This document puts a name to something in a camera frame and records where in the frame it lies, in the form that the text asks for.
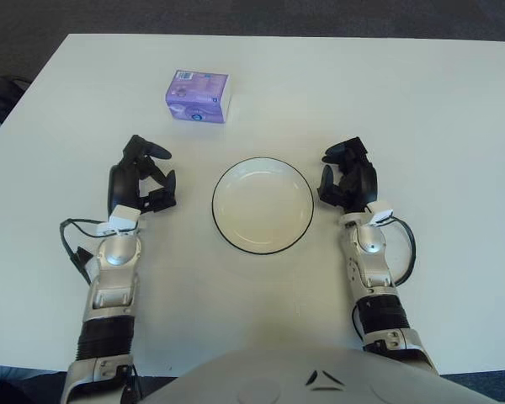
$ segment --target plate rim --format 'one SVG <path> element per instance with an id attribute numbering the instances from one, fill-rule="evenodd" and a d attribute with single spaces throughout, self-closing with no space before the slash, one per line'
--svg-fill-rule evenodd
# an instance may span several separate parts
<path id="1" fill-rule="evenodd" d="M 283 164 L 286 164 L 287 166 L 292 167 L 303 178 L 303 181 L 305 181 L 306 187 L 309 189 L 309 193 L 311 194 L 311 203 L 312 203 L 311 218 L 309 219 L 309 222 L 307 223 L 307 225 L 305 227 L 305 230 L 300 234 L 299 237 L 297 237 L 291 244 L 289 244 L 288 246 L 286 246 L 284 248 L 280 248 L 279 250 L 272 251 L 272 252 L 261 252 L 261 253 L 260 252 L 248 251 L 248 250 L 246 250 L 244 248 L 238 247 L 236 244 L 234 244 L 233 242 L 231 242 L 230 240 L 228 240 L 228 238 L 226 238 L 225 234 L 222 232 L 221 228 L 219 227 L 219 224 L 217 223 L 217 219 L 215 218 L 215 209 L 214 209 L 215 191 L 217 190 L 217 187 L 219 187 L 219 183 L 225 177 L 226 173 L 228 173 L 235 166 L 237 166 L 238 164 L 241 164 L 242 162 L 248 162 L 249 160 L 256 160 L 258 158 L 266 158 L 268 160 L 275 160 L 277 162 L 282 162 Z M 311 226 L 311 223 L 312 223 L 312 218 L 314 217 L 314 210 L 315 210 L 314 194 L 312 193 L 311 186 L 309 185 L 309 182 L 306 180 L 305 176 L 301 173 L 300 170 L 298 170 L 297 168 L 295 168 L 294 166 L 292 166 L 290 163 L 285 162 L 283 160 L 280 160 L 279 158 L 274 158 L 274 157 L 266 157 L 266 156 L 249 157 L 249 158 L 245 158 L 245 159 L 243 159 L 243 160 L 241 160 L 241 161 L 233 164 L 232 166 L 230 166 L 229 168 L 227 168 L 227 170 L 225 170 L 225 172 L 223 172 L 223 174 L 219 177 L 219 180 L 217 181 L 217 183 L 215 184 L 215 187 L 213 188 L 213 194 L 211 195 L 211 217 L 213 217 L 213 221 L 215 223 L 215 226 L 217 227 L 217 230 L 219 231 L 219 234 L 221 234 L 222 237 L 227 242 L 229 242 L 233 247 L 237 248 L 238 250 L 244 251 L 245 253 L 254 254 L 254 255 L 271 255 L 271 254 L 276 254 L 276 253 L 280 253 L 281 251 L 287 250 L 288 248 L 292 247 L 309 230 L 309 227 Z"/>

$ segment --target black cable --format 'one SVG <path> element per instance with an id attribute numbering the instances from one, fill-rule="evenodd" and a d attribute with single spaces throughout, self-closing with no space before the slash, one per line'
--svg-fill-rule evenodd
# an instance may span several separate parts
<path id="1" fill-rule="evenodd" d="M 410 257 L 410 262 L 407 265 L 406 271 L 404 271 L 404 274 L 402 274 L 402 276 L 395 281 L 395 286 L 400 286 L 401 284 L 404 284 L 404 282 L 406 282 L 410 276 L 412 276 L 413 268 L 415 267 L 415 260 L 417 259 L 417 245 L 415 243 L 415 236 L 413 235 L 412 228 L 405 221 L 399 219 L 398 217 L 391 216 L 391 221 L 382 223 L 381 225 L 378 225 L 378 227 L 388 226 L 391 223 L 395 222 L 400 224 L 406 231 L 407 238 L 410 241 L 410 247 L 412 249 L 412 255 Z"/>
<path id="2" fill-rule="evenodd" d="M 144 393 L 142 392 L 141 378 L 138 375 L 138 372 L 136 371 L 136 366 L 134 366 L 134 365 L 133 365 L 133 373 L 135 374 L 135 384 L 136 384 L 136 387 L 138 388 L 138 394 L 142 400 L 144 398 Z"/>
<path id="3" fill-rule="evenodd" d="M 61 239 L 61 244 L 64 246 L 65 250 L 66 250 L 66 253 L 67 255 L 69 256 L 69 259 L 71 260 L 71 262 L 73 263 L 73 265 L 75 266 L 75 268 L 77 269 L 77 271 L 80 273 L 80 275 L 84 278 L 84 280 L 86 280 L 86 282 L 88 284 L 91 284 L 92 281 L 90 280 L 90 277 L 88 275 L 88 271 L 86 270 L 86 268 L 84 268 L 84 264 L 81 263 L 79 257 L 73 252 L 73 250 L 71 250 L 71 247 L 69 247 L 69 244 L 67 243 L 67 240 L 66 240 L 66 235 L 65 235 L 65 231 L 66 231 L 66 227 L 68 227 L 69 225 L 74 225 L 84 236 L 86 237 L 91 237 L 91 238 L 105 238 L 105 237 L 111 237 L 111 236 L 114 236 L 118 233 L 121 233 L 121 232 L 128 232 L 128 231 L 134 231 L 136 230 L 136 228 L 138 227 L 138 223 L 136 224 L 136 226 L 132 229 L 126 229 L 126 230 L 123 230 L 123 231 L 112 231 L 110 232 L 109 234 L 104 234 L 102 236 L 99 236 L 99 235 L 96 235 L 96 234 L 91 234 L 91 233 L 88 233 L 87 231 L 85 231 L 84 229 L 82 229 L 78 223 L 90 223 L 90 224 L 93 224 L 93 225 L 99 225 L 101 223 L 103 223 L 102 221 L 94 221 L 92 219 L 65 219 L 61 224 L 60 224 L 60 239 Z"/>
<path id="4" fill-rule="evenodd" d="M 361 332 L 359 332 L 359 329 L 357 328 L 357 324 L 355 322 L 355 312 L 357 311 L 357 305 L 355 305 L 352 309 L 352 324 L 353 324 L 353 329 L 355 330 L 355 333 L 358 335 L 359 339 L 363 341 L 363 336 L 361 335 Z"/>

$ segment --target black bag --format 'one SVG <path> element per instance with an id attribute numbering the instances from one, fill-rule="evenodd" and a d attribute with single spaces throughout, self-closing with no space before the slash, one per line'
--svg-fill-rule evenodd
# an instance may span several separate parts
<path id="1" fill-rule="evenodd" d="M 31 81 L 17 76 L 0 77 L 0 123 L 8 117 L 13 107 L 23 96 L 24 88 L 20 87 L 16 82 L 24 82 L 30 84 Z"/>

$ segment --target tissue box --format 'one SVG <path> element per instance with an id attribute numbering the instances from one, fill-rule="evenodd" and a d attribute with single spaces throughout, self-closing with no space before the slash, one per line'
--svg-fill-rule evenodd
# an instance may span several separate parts
<path id="1" fill-rule="evenodd" d="M 230 76 L 178 70 L 165 99 L 178 120 L 221 124 L 230 104 Z"/>

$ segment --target floor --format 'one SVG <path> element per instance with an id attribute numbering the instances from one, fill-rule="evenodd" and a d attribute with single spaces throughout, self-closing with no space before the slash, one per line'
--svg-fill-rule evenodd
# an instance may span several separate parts
<path id="1" fill-rule="evenodd" d="M 505 0 L 0 0 L 0 74 L 33 79 L 69 33 L 505 40 Z M 63 376 L 24 388 L 56 402 Z M 505 371 L 445 377 L 505 401 Z"/>

